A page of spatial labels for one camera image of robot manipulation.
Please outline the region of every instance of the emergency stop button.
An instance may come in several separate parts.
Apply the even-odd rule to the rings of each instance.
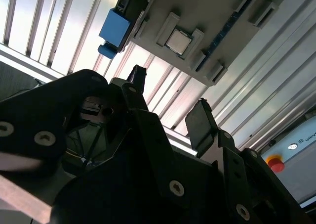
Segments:
[[[271,170],[273,170],[275,173],[281,172],[285,168],[285,164],[281,161],[280,158],[269,159],[267,163]]]

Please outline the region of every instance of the black metal bracket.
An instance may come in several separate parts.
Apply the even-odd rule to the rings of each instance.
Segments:
[[[259,224],[261,221],[251,207],[243,159],[238,155],[233,138],[217,127],[211,111],[206,100],[201,99],[187,115],[191,145],[202,160],[218,169],[225,194],[222,205],[227,208],[231,220]]]

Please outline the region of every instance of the blue plastic block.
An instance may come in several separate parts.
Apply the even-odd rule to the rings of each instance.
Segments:
[[[98,47],[98,52],[109,59],[113,59],[117,53],[106,45],[100,45]]]
[[[105,19],[99,36],[114,46],[119,47],[129,25],[129,21],[116,14],[114,9],[111,9]]]

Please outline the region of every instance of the bolt head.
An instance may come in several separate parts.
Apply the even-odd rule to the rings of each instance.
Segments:
[[[227,133],[227,132],[224,132],[224,135],[225,135],[225,137],[227,137],[227,138],[231,138],[231,136],[230,136],[229,133]]]
[[[291,145],[288,146],[288,149],[290,149],[290,150],[295,150],[296,148],[297,148],[296,143],[292,143]]]
[[[249,214],[248,210],[243,205],[238,203],[236,205],[236,211],[245,221],[250,220],[250,214]]]
[[[38,145],[51,146],[56,142],[56,137],[51,132],[41,131],[35,134],[34,141]]]
[[[255,157],[255,158],[257,158],[257,157],[258,157],[258,155],[257,155],[257,153],[256,153],[256,152],[251,151],[250,153],[251,153],[251,155],[252,155],[253,157]]]
[[[101,82],[101,78],[96,77],[96,76],[92,76],[91,79],[96,81],[96,82]]]
[[[182,197],[184,195],[184,187],[179,181],[172,180],[169,183],[169,188],[170,191],[178,197]]]
[[[9,136],[14,132],[14,126],[11,123],[0,121],[0,136]]]
[[[130,87],[129,90],[132,91],[132,92],[137,92],[137,90],[135,88],[133,88],[133,87]]]

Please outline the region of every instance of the cable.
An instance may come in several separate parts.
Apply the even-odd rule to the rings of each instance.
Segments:
[[[70,152],[68,152],[68,151],[66,151],[66,153],[67,153],[68,155],[71,155],[71,156],[73,156],[73,157],[76,157],[76,158],[80,158],[80,159],[81,159],[80,156],[77,156],[77,155],[75,155],[75,154],[73,154],[73,153],[70,153]]]

